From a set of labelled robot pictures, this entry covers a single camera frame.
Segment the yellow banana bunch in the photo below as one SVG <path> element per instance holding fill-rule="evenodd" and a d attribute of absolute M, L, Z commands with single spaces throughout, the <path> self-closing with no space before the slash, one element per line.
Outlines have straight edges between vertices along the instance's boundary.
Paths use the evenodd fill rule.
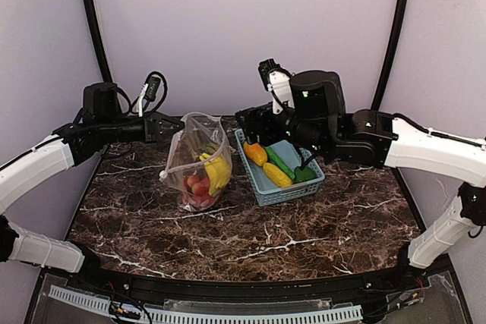
<path fill-rule="evenodd" d="M 200 161 L 204 163 L 204 169 L 210 181 L 209 195 L 214 197 L 229 183 L 232 168 L 224 156 L 213 157 L 208 153 L 202 153 Z"/>

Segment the green cucumber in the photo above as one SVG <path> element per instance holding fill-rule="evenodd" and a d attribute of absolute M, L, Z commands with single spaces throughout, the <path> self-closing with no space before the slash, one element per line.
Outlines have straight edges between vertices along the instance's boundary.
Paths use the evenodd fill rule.
<path fill-rule="evenodd" d="M 288 165 L 282 160 L 281 157 L 277 153 L 274 152 L 274 150 L 268 146 L 264 148 L 265 151 L 267 152 L 267 160 L 268 162 L 271 162 L 274 164 L 276 167 L 278 167 L 282 172 L 284 172 L 290 179 L 294 180 L 295 179 L 295 173 Z"/>

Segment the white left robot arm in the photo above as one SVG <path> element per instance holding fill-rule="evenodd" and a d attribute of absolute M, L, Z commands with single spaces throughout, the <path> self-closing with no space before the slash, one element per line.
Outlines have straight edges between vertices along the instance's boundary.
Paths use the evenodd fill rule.
<path fill-rule="evenodd" d="M 122 111 L 119 98 L 126 92 L 116 83 L 84 88 L 83 105 L 75 119 L 1 166 L 1 212 L 51 177 L 78 166 L 113 143 L 160 142 L 181 131 L 182 120 L 158 111 L 166 96 L 164 76 L 153 71 L 135 101 Z M 1 217 L 1 260 L 19 261 L 70 273 L 92 273 L 100 259 L 83 244 L 60 241 L 35 233 Z"/>

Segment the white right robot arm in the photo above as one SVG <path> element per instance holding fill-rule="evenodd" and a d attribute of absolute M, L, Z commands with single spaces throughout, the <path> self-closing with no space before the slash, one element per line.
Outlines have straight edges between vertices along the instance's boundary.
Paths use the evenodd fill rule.
<path fill-rule="evenodd" d="M 348 113 L 333 71 L 271 68 L 260 75 L 272 102 L 236 114 L 249 143 L 286 140 L 327 163 L 412 168 L 462 181 L 442 216 L 403 248 L 406 267 L 426 269 L 462 236 L 485 226 L 484 140 L 422 127 L 400 113 Z"/>

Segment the yellow corn cob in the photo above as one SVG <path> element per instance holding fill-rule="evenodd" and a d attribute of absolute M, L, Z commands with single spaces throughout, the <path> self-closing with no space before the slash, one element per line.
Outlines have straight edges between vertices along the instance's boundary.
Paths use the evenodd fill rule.
<path fill-rule="evenodd" d="M 277 187 L 284 188 L 293 185 L 293 180 L 279 167 L 272 163 L 265 162 L 263 164 L 263 171 L 267 178 Z"/>

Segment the red lychee bunch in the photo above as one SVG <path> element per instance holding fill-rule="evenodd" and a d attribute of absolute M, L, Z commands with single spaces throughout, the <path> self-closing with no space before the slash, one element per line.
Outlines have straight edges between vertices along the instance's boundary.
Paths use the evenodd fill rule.
<path fill-rule="evenodd" d="M 183 200 L 194 209 L 206 209 L 213 204 L 213 198 L 209 194 L 210 180 L 208 177 L 200 178 L 191 175 L 184 179 L 186 194 Z"/>

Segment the light blue plastic basket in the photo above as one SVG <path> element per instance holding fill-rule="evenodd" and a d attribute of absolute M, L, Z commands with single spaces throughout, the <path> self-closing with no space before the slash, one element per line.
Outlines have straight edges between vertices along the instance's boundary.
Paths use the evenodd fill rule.
<path fill-rule="evenodd" d="M 307 195 L 312 195 L 316 193 L 323 182 L 325 176 L 318 165 L 316 160 L 312 160 L 308 167 L 315 174 L 316 177 L 309 181 L 301 182 L 298 184 L 293 184 L 290 187 L 280 188 L 277 187 L 265 174 L 264 170 L 254 164 L 245 155 L 243 150 L 243 143 L 245 142 L 245 135 L 241 128 L 237 129 L 235 132 L 236 144 L 238 152 L 241 157 L 241 161 L 247 173 L 248 179 L 254 191 L 254 195 L 257 198 L 258 206 L 269 206 L 276 203 L 282 203 L 285 201 L 305 197 Z M 282 158 L 284 163 L 291 169 L 299 167 L 301 164 L 300 153 L 304 158 L 311 155 L 306 149 L 298 149 L 285 140 L 281 140 L 278 143 L 271 145 L 273 151 Z"/>

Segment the clear zip top bag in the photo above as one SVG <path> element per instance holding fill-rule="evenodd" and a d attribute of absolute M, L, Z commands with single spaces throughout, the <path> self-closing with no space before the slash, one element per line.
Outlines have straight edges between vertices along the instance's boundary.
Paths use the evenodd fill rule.
<path fill-rule="evenodd" d="M 200 161 L 202 153 L 213 157 L 224 156 L 232 168 L 229 139 L 220 117 L 191 112 L 182 117 L 185 128 L 172 137 L 165 168 L 159 173 L 159 179 L 167 187 L 179 192 L 179 207 L 189 212 L 201 212 L 213 206 L 222 196 L 226 187 L 213 198 L 213 204 L 206 209 L 194 209 L 183 200 L 186 194 L 184 179 L 191 175 L 207 177 L 204 163 Z"/>

